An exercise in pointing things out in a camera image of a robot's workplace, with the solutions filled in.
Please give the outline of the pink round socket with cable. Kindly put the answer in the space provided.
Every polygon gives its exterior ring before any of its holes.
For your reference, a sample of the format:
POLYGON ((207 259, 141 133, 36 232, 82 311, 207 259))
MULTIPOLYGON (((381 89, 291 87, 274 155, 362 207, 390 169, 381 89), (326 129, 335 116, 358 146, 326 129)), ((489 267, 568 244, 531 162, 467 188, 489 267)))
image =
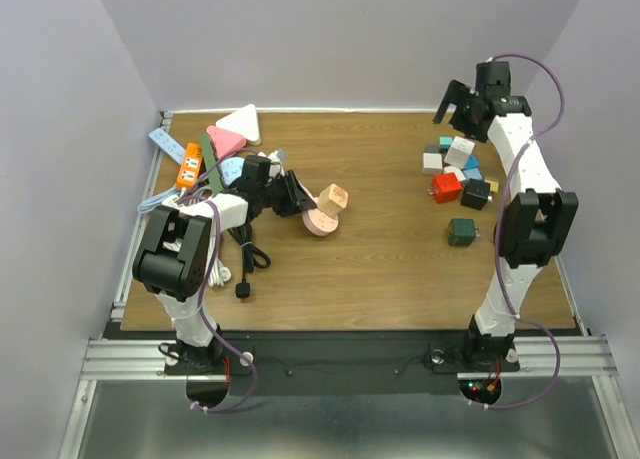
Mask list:
POLYGON ((309 232, 324 237, 335 232, 339 225, 339 214, 346 208, 344 202, 336 202, 327 197, 315 197, 315 209, 302 213, 302 220, 309 232))

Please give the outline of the beige cube plug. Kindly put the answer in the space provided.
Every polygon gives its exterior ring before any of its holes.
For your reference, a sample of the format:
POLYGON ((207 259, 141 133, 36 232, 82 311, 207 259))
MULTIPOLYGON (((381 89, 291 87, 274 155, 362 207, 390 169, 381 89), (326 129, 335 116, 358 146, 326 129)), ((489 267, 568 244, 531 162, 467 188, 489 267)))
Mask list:
POLYGON ((330 184, 318 196, 317 207, 326 215, 335 217, 348 205, 349 194, 337 184, 330 184))

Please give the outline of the white grey cube plug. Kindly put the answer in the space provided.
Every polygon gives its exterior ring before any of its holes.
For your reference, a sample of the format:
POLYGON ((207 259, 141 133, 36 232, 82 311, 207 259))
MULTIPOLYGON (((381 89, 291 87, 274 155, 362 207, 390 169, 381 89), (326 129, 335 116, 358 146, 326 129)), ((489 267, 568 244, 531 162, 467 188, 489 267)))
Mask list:
POLYGON ((475 143, 472 140, 455 136, 444 156, 444 163, 463 169, 473 153, 475 143))

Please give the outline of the green power strip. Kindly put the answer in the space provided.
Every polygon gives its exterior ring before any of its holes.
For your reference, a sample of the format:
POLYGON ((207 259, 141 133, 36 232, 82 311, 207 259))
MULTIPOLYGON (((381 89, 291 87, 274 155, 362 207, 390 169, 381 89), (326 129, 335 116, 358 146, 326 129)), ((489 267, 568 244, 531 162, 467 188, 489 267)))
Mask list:
POLYGON ((211 137, 207 133, 202 133, 199 136, 199 140, 207 173, 205 181, 208 183, 212 194, 216 195, 224 190, 224 185, 217 166, 218 159, 215 148, 211 137))

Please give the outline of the dark green cube plug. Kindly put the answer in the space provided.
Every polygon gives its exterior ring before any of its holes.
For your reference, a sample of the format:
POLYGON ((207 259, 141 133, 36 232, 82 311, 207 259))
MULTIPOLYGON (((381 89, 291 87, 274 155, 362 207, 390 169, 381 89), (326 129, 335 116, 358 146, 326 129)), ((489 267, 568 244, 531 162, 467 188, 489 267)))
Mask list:
POLYGON ((452 218, 447 226, 447 242, 450 246, 468 247, 479 237, 479 229, 473 219, 452 218))

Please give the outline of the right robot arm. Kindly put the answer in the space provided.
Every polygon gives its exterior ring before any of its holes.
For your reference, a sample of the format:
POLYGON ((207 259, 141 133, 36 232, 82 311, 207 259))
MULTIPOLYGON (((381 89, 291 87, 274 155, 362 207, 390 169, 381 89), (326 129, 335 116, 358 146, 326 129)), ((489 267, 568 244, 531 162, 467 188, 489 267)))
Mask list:
POLYGON ((528 103, 511 95, 504 81, 480 89, 451 81, 433 121, 441 122, 447 110, 456 131, 494 146, 506 173, 494 232, 494 276, 460 345, 463 363, 482 369, 509 358, 529 288, 562 250, 579 201, 549 171, 528 103))

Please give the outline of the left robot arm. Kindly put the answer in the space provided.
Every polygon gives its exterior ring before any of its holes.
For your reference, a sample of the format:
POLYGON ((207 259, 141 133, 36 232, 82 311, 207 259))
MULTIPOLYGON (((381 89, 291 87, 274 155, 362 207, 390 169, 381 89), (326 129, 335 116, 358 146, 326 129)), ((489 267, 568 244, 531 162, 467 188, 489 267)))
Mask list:
POLYGON ((163 354, 172 365, 190 362, 199 372, 210 373, 222 363, 221 331, 203 298, 221 234, 250 224, 265 208, 289 217, 315 207, 309 191, 287 171, 254 184, 240 179, 231 191, 191 205, 173 195, 151 211, 132 275, 171 319, 176 345, 163 354))

